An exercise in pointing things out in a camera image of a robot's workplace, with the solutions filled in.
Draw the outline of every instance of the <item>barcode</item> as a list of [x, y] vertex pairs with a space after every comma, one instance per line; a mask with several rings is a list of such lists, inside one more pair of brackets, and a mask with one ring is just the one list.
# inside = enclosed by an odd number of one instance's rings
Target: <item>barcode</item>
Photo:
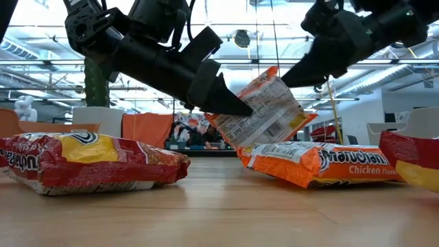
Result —
[[278, 121], [275, 121], [270, 127], [268, 127], [267, 130], [263, 132], [263, 134], [273, 139], [274, 137], [277, 137], [282, 132], [282, 126]]

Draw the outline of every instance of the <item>ramen package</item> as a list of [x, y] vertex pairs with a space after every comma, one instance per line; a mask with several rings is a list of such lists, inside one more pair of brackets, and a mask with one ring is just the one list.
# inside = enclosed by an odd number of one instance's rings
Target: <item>ramen package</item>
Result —
[[407, 183], [439, 193], [439, 140], [382, 132], [379, 147]]
[[95, 133], [29, 133], [0, 139], [0, 173], [36, 193], [134, 191], [187, 175], [187, 156]]
[[317, 117], [317, 114], [304, 113], [277, 72], [277, 67], [270, 67], [238, 93], [253, 109], [252, 116], [205, 114], [234, 148], [286, 141]]
[[402, 180], [378, 147], [287, 141], [239, 149], [245, 167], [307, 188]]

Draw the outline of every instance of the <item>orange chair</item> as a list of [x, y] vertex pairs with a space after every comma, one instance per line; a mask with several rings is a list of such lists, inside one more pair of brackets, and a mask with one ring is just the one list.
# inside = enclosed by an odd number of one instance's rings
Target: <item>orange chair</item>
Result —
[[98, 132], [99, 124], [56, 124], [19, 121], [19, 116], [9, 109], [0, 108], [0, 138], [29, 132], [70, 133], [79, 131]]
[[0, 138], [24, 133], [18, 122], [19, 116], [13, 110], [0, 108]]

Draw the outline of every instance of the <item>orange noodle package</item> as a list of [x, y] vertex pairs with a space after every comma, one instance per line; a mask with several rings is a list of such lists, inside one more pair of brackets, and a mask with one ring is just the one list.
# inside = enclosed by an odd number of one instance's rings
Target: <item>orange noodle package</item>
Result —
[[270, 67], [238, 93], [253, 109], [252, 116], [204, 114], [234, 148], [291, 139], [317, 117], [317, 114], [304, 113], [277, 73], [277, 67]]
[[287, 141], [239, 150], [245, 167], [307, 188], [402, 181], [378, 147]]

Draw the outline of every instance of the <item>desk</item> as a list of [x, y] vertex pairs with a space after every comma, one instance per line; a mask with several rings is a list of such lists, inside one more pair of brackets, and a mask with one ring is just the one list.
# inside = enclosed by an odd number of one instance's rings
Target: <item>desk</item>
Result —
[[437, 246], [439, 194], [407, 185], [305, 190], [193, 158], [151, 191], [44, 197], [0, 178], [0, 246]]

